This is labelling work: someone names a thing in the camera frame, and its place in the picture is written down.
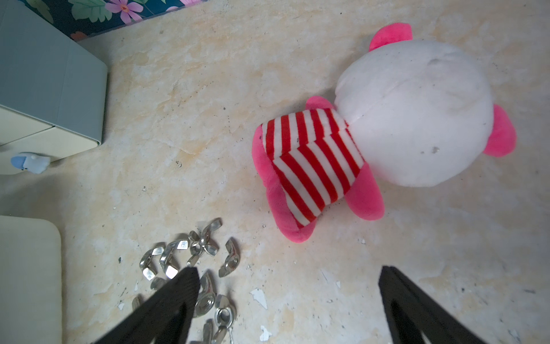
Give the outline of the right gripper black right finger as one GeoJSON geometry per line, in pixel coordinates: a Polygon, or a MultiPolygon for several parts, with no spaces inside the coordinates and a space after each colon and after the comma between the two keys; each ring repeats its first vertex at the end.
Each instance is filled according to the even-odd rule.
{"type": "Polygon", "coordinates": [[[378,285],[392,342],[484,342],[398,268],[384,266],[378,285]]]}

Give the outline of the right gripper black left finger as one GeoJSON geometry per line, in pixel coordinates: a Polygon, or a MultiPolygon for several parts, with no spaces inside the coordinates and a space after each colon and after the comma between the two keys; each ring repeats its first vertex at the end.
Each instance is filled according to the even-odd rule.
{"type": "Polygon", "coordinates": [[[182,269],[97,343],[186,343],[199,296],[199,271],[182,269]]]}

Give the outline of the silver wing nut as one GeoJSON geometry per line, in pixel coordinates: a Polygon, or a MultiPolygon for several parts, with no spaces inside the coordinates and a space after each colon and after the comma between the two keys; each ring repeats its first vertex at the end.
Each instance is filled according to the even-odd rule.
{"type": "Polygon", "coordinates": [[[229,329],[233,322],[236,319],[236,308],[232,301],[226,296],[219,294],[215,299],[215,313],[214,313],[214,323],[219,327],[224,327],[229,329]]]}
{"type": "Polygon", "coordinates": [[[141,294],[137,294],[131,302],[132,311],[135,312],[142,304],[143,304],[143,296],[141,294]]]}
{"type": "Polygon", "coordinates": [[[195,232],[191,231],[188,235],[189,241],[189,252],[191,257],[186,262],[187,267],[194,267],[199,261],[201,255],[203,254],[203,246],[201,245],[201,236],[195,232]]]}
{"type": "Polygon", "coordinates": [[[219,268],[218,275],[220,278],[227,277],[234,272],[241,260],[237,243],[233,237],[229,238],[226,242],[226,250],[228,251],[228,256],[223,265],[219,268]]]}
{"type": "Polygon", "coordinates": [[[208,320],[203,326],[202,339],[200,341],[191,341],[194,344],[222,344],[226,338],[229,329],[221,325],[216,327],[213,320],[208,320]]]}
{"type": "Polygon", "coordinates": [[[159,277],[159,270],[156,267],[155,259],[159,258],[165,251],[166,244],[164,242],[155,243],[146,253],[141,257],[139,262],[139,268],[143,276],[147,281],[152,281],[159,277]]]}
{"type": "Polygon", "coordinates": [[[201,249],[208,255],[214,257],[219,251],[219,246],[212,240],[212,234],[223,226],[222,218],[212,219],[201,230],[199,245],[201,249]]]}
{"type": "Polygon", "coordinates": [[[168,281],[161,277],[155,277],[151,280],[150,289],[153,291],[159,291],[162,287],[164,287],[168,281]]]}
{"type": "Polygon", "coordinates": [[[200,278],[201,291],[198,294],[193,316],[202,317],[210,312],[216,302],[213,280],[209,271],[200,278]]]}
{"type": "Polygon", "coordinates": [[[187,250],[188,248],[189,240],[179,239],[167,244],[163,254],[160,255],[160,268],[169,280],[173,279],[179,273],[179,266],[174,260],[173,255],[176,251],[187,250]]]}

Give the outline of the white storage tray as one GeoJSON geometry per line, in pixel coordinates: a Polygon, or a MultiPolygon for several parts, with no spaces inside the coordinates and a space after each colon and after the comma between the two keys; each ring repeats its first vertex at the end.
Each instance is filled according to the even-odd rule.
{"type": "Polygon", "coordinates": [[[62,342],[62,243],[44,219],[1,217],[1,342],[62,342]]]}

